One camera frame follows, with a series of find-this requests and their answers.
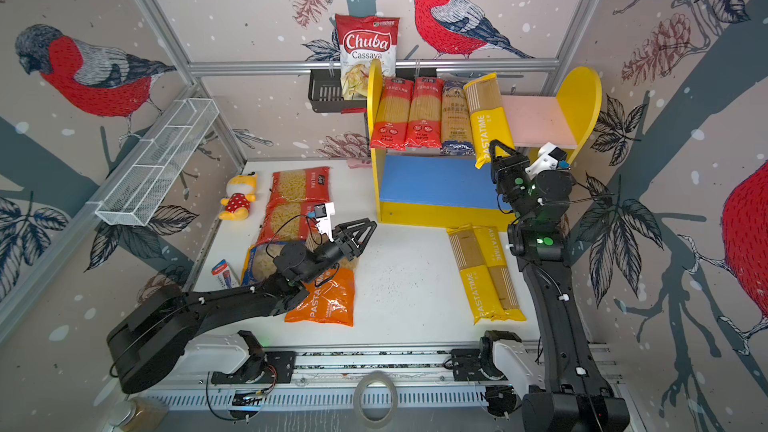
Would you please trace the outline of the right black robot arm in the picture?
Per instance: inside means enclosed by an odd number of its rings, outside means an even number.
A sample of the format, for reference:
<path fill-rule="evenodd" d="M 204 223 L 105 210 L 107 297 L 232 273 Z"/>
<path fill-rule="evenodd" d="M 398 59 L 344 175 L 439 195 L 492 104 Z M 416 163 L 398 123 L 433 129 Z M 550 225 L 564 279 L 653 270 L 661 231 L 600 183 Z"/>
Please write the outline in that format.
<path fill-rule="evenodd" d="M 498 139 L 488 147 L 497 199 L 514 218 L 507 227 L 510 253 L 531 293 L 544 357 L 543 376 L 524 377 L 524 360 L 500 357 L 494 367 L 513 384 L 526 431 L 624 431 L 630 412 L 601 375 L 573 297 L 572 271 L 559 225 L 575 180 L 563 150 L 548 144 L 530 161 Z"/>

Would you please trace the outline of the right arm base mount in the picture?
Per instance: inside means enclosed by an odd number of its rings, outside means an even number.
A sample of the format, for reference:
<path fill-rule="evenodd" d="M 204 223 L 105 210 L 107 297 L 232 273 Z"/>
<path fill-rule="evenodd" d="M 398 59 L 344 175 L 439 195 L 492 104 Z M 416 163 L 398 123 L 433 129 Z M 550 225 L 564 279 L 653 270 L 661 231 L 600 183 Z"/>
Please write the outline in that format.
<path fill-rule="evenodd" d="M 477 348 L 457 348 L 449 352 L 442 366 L 450 371 L 457 382 L 509 381 L 494 362 L 493 347 L 496 342 L 523 344 L 514 332 L 488 330 L 479 339 Z"/>

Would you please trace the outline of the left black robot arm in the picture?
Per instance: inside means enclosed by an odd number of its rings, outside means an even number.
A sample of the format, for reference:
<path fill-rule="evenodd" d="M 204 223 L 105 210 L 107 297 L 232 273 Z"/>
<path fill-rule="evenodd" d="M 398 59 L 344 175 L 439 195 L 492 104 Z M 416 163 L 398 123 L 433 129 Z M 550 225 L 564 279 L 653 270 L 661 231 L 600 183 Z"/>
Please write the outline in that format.
<path fill-rule="evenodd" d="M 290 241 L 273 259 L 276 272 L 257 285 L 213 292 L 183 292 L 164 286 L 126 316 L 108 335 L 110 376 L 126 394 L 161 382 L 189 341 L 210 330 L 254 317 L 283 315 L 308 296 L 307 285 L 358 258 L 377 223 L 368 218 L 337 225 L 331 239 L 310 250 Z"/>

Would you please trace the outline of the yellow Pastatime spaghetti bag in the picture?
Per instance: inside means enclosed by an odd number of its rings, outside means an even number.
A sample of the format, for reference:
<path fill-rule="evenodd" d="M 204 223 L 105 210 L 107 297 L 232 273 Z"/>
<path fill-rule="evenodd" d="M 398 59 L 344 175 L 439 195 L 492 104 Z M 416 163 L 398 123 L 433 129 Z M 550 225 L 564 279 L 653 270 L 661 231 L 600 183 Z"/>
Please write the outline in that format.
<path fill-rule="evenodd" d="M 527 318 L 519 305 L 498 230 L 495 227 L 474 226 L 473 233 L 490 280 L 489 286 L 481 287 L 481 317 L 491 321 L 525 322 Z"/>
<path fill-rule="evenodd" d="M 464 85 L 472 139 L 475 168 L 481 169 L 491 162 L 490 143 L 498 140 L 504 146 L 514 147 L 497 74 L 491 73 Z"/>
<path fill-rule="evenodd" d="M 481 299 L 481 287 L 489 286 L 490 280 L 487 269 L 484 266 L 478 242 L 473 233 L 475 225 L 464 225 L 458 228 L 446 230 L 451 249 L 456 261 L 459 276 L 467 297 L 467 301 L 473 317 L 473 322 L 478 323 L 483 319 Z"/>

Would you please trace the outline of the dark blue spaghetti bag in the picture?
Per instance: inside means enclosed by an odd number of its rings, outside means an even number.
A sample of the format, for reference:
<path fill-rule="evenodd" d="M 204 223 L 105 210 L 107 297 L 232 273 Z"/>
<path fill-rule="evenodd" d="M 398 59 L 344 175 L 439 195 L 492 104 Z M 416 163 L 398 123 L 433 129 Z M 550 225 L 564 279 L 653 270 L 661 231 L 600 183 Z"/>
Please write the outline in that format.
<path fill-rule="evenodd" d="M 474 144 L 464 84 L 456 80 L 444 82 L 441 102 L 441 153 L 449 156 L 472 156 Z"/>

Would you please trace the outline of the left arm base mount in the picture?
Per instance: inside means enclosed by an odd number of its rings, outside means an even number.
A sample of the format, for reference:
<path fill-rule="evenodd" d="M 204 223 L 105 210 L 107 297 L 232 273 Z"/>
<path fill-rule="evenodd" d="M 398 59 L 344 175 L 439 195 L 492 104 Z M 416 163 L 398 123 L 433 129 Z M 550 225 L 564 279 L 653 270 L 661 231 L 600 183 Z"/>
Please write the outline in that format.
<path fill-rule="evenodd" d="M 287 384 L 295 368 L 295 351 L 267 351 L 252 332 L 240 330 L 237 335 L 246 345 L 245 361 L 231 372 L 213 371 L 212 385 Z"/>

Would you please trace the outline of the red spaghetti bag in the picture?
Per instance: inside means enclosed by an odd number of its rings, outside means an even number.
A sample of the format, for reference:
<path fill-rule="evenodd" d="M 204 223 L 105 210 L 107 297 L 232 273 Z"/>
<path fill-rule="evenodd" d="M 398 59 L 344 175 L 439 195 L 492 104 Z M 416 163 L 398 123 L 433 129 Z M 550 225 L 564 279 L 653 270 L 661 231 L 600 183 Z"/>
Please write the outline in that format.
<path fill-rule="evenodd" d="M 407 147 L 441 147 L 443 86 L 444 81 L 436 77 L 415 80 L 405 139 Z"/>
<path fill-rule="evenodd" d="M 406 150 L 406 132 L 414 82 L 402 78 L 386 78 L 377 109 L 371 147 Z"/>

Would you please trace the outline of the orange Pastatime macaroni bag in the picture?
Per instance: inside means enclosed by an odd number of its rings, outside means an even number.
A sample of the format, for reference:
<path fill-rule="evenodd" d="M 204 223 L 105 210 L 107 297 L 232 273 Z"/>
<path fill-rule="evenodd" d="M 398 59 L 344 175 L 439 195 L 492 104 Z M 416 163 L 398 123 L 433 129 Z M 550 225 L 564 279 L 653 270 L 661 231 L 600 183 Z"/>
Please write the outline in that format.
<path fill-rule="evenodd" d="M 286 323 L 314 322 L 354 326 L 355 261 L 343 259 L 339 266 L 307 283 L 309 295 L 284 316 Z"/>

